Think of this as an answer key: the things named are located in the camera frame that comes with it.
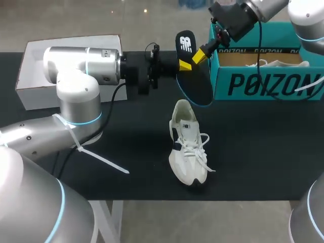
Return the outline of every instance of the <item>sneaker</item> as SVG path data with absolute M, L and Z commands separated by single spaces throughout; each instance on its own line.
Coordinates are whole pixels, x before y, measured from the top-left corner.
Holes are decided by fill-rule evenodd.
M 214 172 L 207 166 L 207 155 L 203 148 L 209 136 L 200 133 L 199 123 L 187 100 L 177 102 L 169 125 L 173 140 L 169 162 L 174 174 L 188 186 L 203 184 L 207 171 Z
M 252 65 L 246 65 L 247 67 L 256 67 L 258 64 L 252 64 Z M 284 63 L 280 62 L 279 60 L 273 61 L 268 63 L 264 59 L 260 59 L 260 67 L 309 67 L 309 62 L 303 61 L 300 64 L 290 64 L 290 63 Z

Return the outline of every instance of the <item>black wire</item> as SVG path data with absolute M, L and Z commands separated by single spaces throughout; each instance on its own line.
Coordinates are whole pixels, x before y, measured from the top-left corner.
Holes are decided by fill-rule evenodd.
M 262 76 L 261 76 L 261 73 L 260 73 L 260 53 L 261 53 L 261 43 L 262 43 L 262 23 L 261 21 L 259 20 L 259 27 L 260 27 L 260 38 L 259 38 L 259 46 L 258 46 L 258 62 L 257 62 L 257 70 L 258 70 L 258 76 L 259 76 L 259 81 L 260 81 L 260 84 L 262 86 L 262 88 L 266 91 L 266 93 L 268 95 L 270 95 L 273 99 L 277 100 L 277 101 L 286 101 L 284 99 L 280 99 L 278 97 L 276 97 L 273 93 L 269 92 L 269 90 L 267 89 L 267 87 L 265 86 L 265 84 L 263 83 L 262 81 Z M 300 100 L 297 100 L 297 101 L 305 101 L 305 100 L 309 100 L 311 98 L 313 98 L 315 95 L 317 95 L 321 89 L 323 88 L 324 86 L 324 82 L 321 84 L 321 86 L 310 96 L 307 96 L 303 99 L 300 99 Z
M 152 45 L 152 44 L 157 45 L 157 43 L 155 43 L 155 42 L 151 42 L 150 44 L 148 44 L 148 45 L 146 46 L 145 51 L 144 51 L 144 58 L 145 58 L 145 61 L 147 61 L 147 58 L 146 58 L 146 50 L 147 50 L 147 48 L 148 48 L 150 45 Z
M 84 144 L 84 143 L 88 142 L 89 140 L 95 138 L 96 136 L 98 136 L 99 134 L 101 134 L 101 133 L 103 132 L 103 130 L 105 129 L 105 127 L 106 127 L 106 126 L 108 125 L 108 123 L 109 123 L 109 120 L 110 120 L 110 117 L 111 117 L 112 108 L 113 108 L 113 104 L 114 104 L 114 101 L 115 101 L 115 96 L 116 96 L 116 94 L 117 94 L 117 91 L 118 91 L 122 86 L 124 86 L 124 85 L 126 85 L 126 83 L 123 83 L 123 84 L 118 85 L 117 88 L 115 89 L 115 91 L 113 92 L 113 95 L 112 95 L 112 98 L 111 98 L 111 102 L 110 102 L 110 110 L 109 110 L 109 113 L 108 113 L 108 116 L 107 116 L 105 122 L 102 124 L 102 126 L 99 128 L 99 130 L 98 130 L 97 132 L 95 132 L 94 134 L 92 134 L 92 135 L 86 137 L 85 139 L 81 140 L 81 141 L 80 141 L 80 144 Z M 64 160 L 64 162 L 63 162 L 62 168 L 61 168 L 61 170 L 60 170 L 60 173 L 59 173 L 57 179 L 61 179 L 62 174 L 63 174 L 63 171 L 64 171 L 64 168 L 65 168 L 65 166 L 66 166 L 68 160 L 70 159 L 70 157 L 71 157 L 71 156 L 73 155 L 73 153 L 76 151 L 76 149 L 77 149 L 77 146 L 73 147 L 73 148 L 69 151 L 69 153 L 67 154 L 67 156 L 65 157 L 65 160 Z
M 60 151 L 58 151 L 55 155 L 55 159 L 54 159 L 54 163 L 53 163 L 53 167 L 52 167 L 52 171 L 51 171 L 51 175 L 53 176 L 54 175 L 54 172 L 55 172 L 55 168 L 56 168 L 56 165 L 57 165 L 57 162 L 59 160 L 59 156 L 60 156 Z

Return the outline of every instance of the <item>table leg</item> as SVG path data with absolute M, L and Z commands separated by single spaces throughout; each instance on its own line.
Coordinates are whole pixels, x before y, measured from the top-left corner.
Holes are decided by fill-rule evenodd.
M 111 217 L 115 224 L 115 229 L 119 237 L 122 230 L 123 207 L 124 201 L 115 200 L 112 202 Z
M 98 228 L 104 241 L 106 243 L 120 243 L 120 228 L 122 226 L 123 201 L 113 202 L 113 216 L 111 216 L 110 214 L 106 201 L 89 201 L 89 203 L 93 208 Z

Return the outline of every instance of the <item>black table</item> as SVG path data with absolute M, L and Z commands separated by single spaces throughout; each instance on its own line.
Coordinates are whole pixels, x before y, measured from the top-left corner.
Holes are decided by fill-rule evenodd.
M 0 127 L 59 112 L 25 111 L 15 92 L 21 58 L 22 53 L 0 54 Z M 168 162 L 169 120 L 177 100 L 184 98 L 178 85 L 162 78 L 149 96 L 138 96 L 136 88 L 127 92 L 129 99 L 115 103 L 102 138 L 88 149 L 130 174 L 76 152 L 62 176 L 88 200 L 297 200 L 324 171 L 324 102 L 217 101 L 208 108 L 193 107 L 200 131 L 211 137 L 205 149 L 208 166 L 217 172 L 208 174 L 203 189 L 187 188 Z M 109 103 L 102 108 L 105 116 Z M 51 155 L 37 163 L 49 171 L 53 161 Z

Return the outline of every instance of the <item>white cardboard box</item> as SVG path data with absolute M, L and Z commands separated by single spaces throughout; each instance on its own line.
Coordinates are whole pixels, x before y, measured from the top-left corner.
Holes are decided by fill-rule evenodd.
M 97 35 L 47 39 L 27 44 L 16 83 L 16 92 L 26 110 L 58 107 L 56 85 L 48 82 L 43 72 L 43 55 L 48 47 L 93 47 L 117 49 L 122 54 L 118 35 Z M 111 101 L 117 86 L 100 86 L 101 102 Z M 115 100 L 127 100 L 126 87 L 121 87 Z

